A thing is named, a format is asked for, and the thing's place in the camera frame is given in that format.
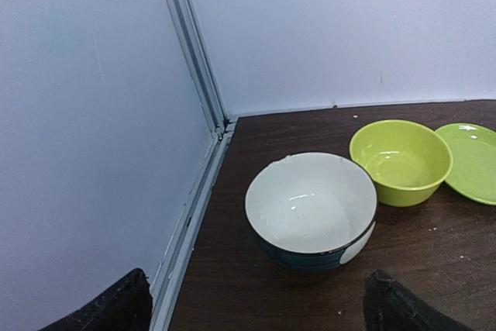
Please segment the metal trim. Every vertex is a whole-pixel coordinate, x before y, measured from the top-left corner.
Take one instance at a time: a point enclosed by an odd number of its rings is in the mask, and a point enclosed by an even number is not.
[[[167,4],[208,126],[220,139],[226,131],[227,115],[215,83],[192,2],[167,0]]]
[[[209,158],[206,159],[199,182],[191,193],[191,202],[184,209],[176,227],[177,233],[174,231],[163,264],[150,286],[154,301],[150,330],[163,331],[169,327],[196,236],[232,135],[229,132],[221,141],[215,140],[213,149],[208,152]]]

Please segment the ceramic bowl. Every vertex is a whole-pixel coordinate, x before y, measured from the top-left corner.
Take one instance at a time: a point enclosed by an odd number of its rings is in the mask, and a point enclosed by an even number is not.
[[[375,181],[379,201],[395,207],[424,202],[453,167],[451,151],[437,133],[404,120],[363,127],[351,139],[350,155]]]
[[[273,162],[246,193],[246,217],[265,253],[297,271],[353,259],[375,226],[377,195],[364,169],[328,153]]]

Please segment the black object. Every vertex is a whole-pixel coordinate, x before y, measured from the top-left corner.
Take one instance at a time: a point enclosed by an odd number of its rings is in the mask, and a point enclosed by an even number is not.
[[[87,305],[40,331],[148,331],[152,307],[146,275],[134,269]]]
[[[372,273],[365,289],[367,331],[472,331],[427,305],[383,271]]]

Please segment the green plate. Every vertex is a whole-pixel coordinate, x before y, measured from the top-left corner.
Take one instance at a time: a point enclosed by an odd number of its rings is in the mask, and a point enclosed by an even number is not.
[[[453,153],[453,169],[446,183],[460,194],[496,205],[496,132],[468,123],[436,130]]]

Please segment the bowl rim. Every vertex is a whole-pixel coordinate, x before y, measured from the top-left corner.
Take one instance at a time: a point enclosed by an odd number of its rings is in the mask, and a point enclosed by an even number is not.
[[[436,133],[436,131],[430,129],[429,127],[427,126],[424,126],[420,123],[417,123],[417,122],[412,122],[410,120],[403,120],[403,119],[385,119],[385,120],[377,120],[376,122],[372,122],[372,123],[369,123],[365,126],[363,126],[362,128],[358,129],[358,131],[356,131],[354,134],[353,134],[353,137],[351,138],[351,141],[350,141],[350,146],[349,146],[349,152],[350,152],[350,158],[352,159],[353,162],[355,162],[356,164],[357,161],[356,161],[356,157],[353,155],[353,144],[355,143],[355,141],[357,140],[358,136],[360,135],[360,133],[362,133],[364,130],[372,127],[372,126],[376,126],[376,125],[380,125],[380,124],[387,124],[387,123],[402,123],[402,124],[407,124],[409,126],[415,126],[415,127],[418,127],[420,129],[422,129],[423,131],[426,131],[428,133],[431,133],[434,135],[434,137],[444,146],[444,148],[447,150],[448,152],[448,157],[449,157],[449,165],[448,165],[448,169],[447,171],[444,173],[444,175],[440,178],[438,178],[436,181],[434,182],[431,182],[430,184],[426,184],[426,185],[422,185],[422,186],[414,186],[414,187],[409,187],[409,186],[399,186],[399,185],[394,185],[394,184],[390,184],[390,183],[385,183],[385,182],[381,182],[381,181],[377,181],[375,180],[372,176],[370,176],[372,178],[372,180],[374,181],[374,183],[378,184],[378,185],[381,185],[381,186],[384,186],[386,188],[392,188],[392,189],[395,189],[395,190],[400,190],[400,191],[423,191],[423,190],[427,190],[427,189],[430,189],[430,188],[433,188],[437,185],[440,185],[442,184],[447,178],[448,176],[450,175],[451,173],[451,170],[453,169],[453,154],[451,152],[451,149],[450,147],[448,146],[448,144],[446,143],[446,141],[438,134]]]
[[[354,165],[358,166],[358,168],[360,168],[364,173],[365,175],[369,178],[369,180],[372,182],[372,186],[374,187],[374,193],[375,193],[375,204],[374,204],[374,214],[372,215],[372,219],[370,220],[370,222],[368,223],[367,227],[363,230],[362,233],[360,233],[358,235],[357,238],[349,241],[347,244],[344,244],[340,247],[337,247],[337,248],[333,248],[331,250],[326,250],[326,251],[320,251],[320,252],[298,252],[298,251],[291,251],[291,250],[286,250],[282,247],[279,247],[271,242],[269,242],[268,240],[266,240],[265,238],[263,238],[258,232],[257,230],[255,229],[255,227],[252,225],[251,221],[250,221],[250,218],[248,217],[248,213],[246,211],[246,197],[248,195],[248,191],[250,190],[250,187],[252,185],[252,183],[255,181],[255,179],[257,178],[257,176],[262,172],[264,171],[267,167],[269,167],[272,163],[275,163],[275,162],[278,162],[279,160],[283,160],[284,158],[286,157],[291,157],[291,156],[294,156],[294,155],[304,155],[304,154],[325,154],[325,155],[331,155],[331,156],[334,156],[334,157],[338,157],[338,158],[342,158],[344,159],[345,161],[348,161],[348,162],[351,162],[353,163]],[[369,175],[369,173],[365,170],[365,168],[363,168],[361,165],[359,165],[358,163],[352,161],[351,159],[348,159],[348,158],[345,158],[345,157],[342,157],[340,155],[337,155],[337,154],[334,154],[334,153],[326,153],[324,151],[307,151],[307,152],[303,152],[303,153],[294,153],[294,154],[288,154],[284,157],[282,157],[281,159],[277,159],[277,160],[273,160],[271,161],[267,166],[265,166],[261,171],[259,171],[257,173],[257,176],[255,176],[255,178],[253,178],[253,180],[250,182],[250,185],[248,186],[248,189],[246,190],[246,193],[245,193],[245,198],[244,198],[244,212],[245,212],[245,218],[246,220],[248,221],[248,225],[250,226],[251,230],[253,233],[255,233],[255,235],[263,240],[268,246],[272,247],[273,249],[275,250],[279,250],[280,252],[283,252],[283,253],[288,253],[290,255],[293,255],[293,256],[300,256],[300,257],[322,257],[322,256],[327,256],[327,255],[330,255],[330,254],[333,254],[333,253],[337,253],[337,252],[340,252],[341,250],[345,250],[346,248],[352,246],[353,244],[355,244],[356,242],[358,242],[359,240],[361,240],[363,238],[363,236],[365,236],[365,234],[367,234],[369,232],[369,230],[371,229],[371,227],[374,225],[374,223],[376,222],[376,218],[377,218],[377,210],[378,210],[378,206],[379,206],[379,194],[377,193],[377,188],[375,186],[375,183],[374,183],[374,179]]]

